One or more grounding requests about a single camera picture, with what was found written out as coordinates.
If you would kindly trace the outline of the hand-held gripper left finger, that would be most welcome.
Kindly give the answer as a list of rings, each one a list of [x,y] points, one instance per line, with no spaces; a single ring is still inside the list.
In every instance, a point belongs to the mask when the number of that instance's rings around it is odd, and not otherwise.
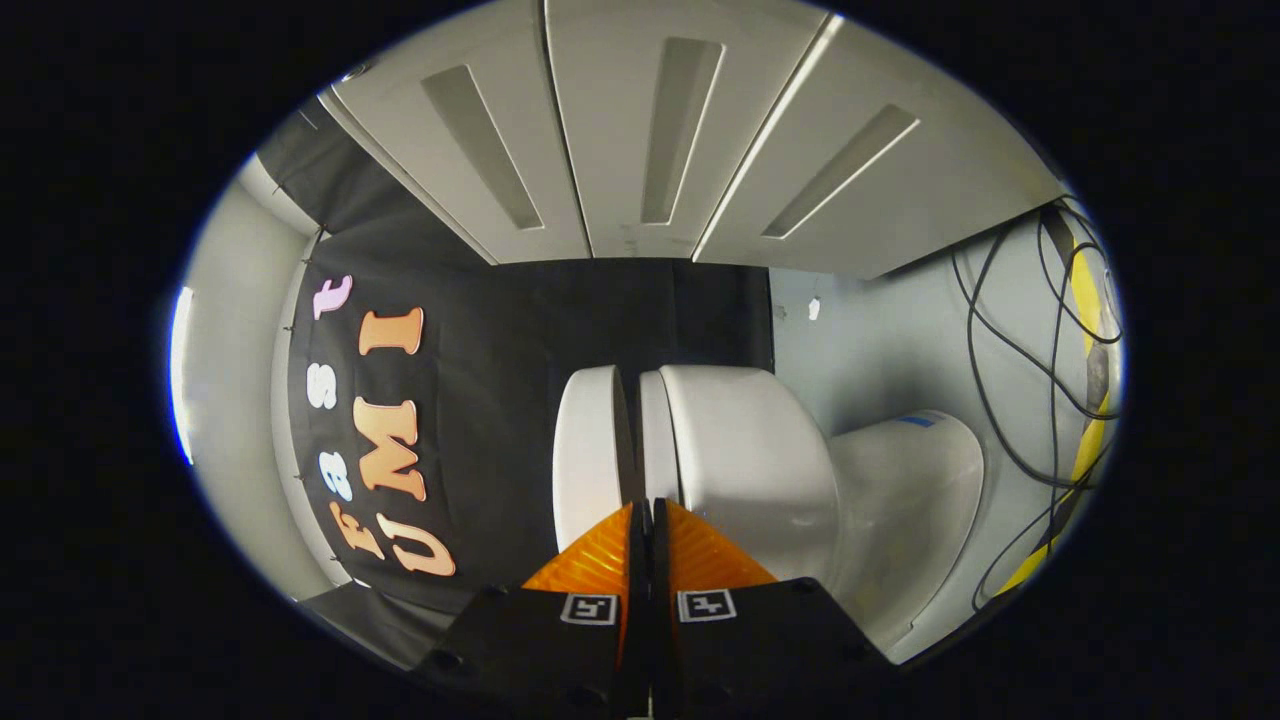
[[[645,716],[650,525],[627,503],[524,584],[479,591],[416,678],[483,719]]]

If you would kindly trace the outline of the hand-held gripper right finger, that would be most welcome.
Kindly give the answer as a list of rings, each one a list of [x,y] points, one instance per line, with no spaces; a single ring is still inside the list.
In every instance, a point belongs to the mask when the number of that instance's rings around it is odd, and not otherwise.
[[[896,675],[817,579],[776,579],[664,498],[654,505],[654,633],[658,719],[836,719]]]

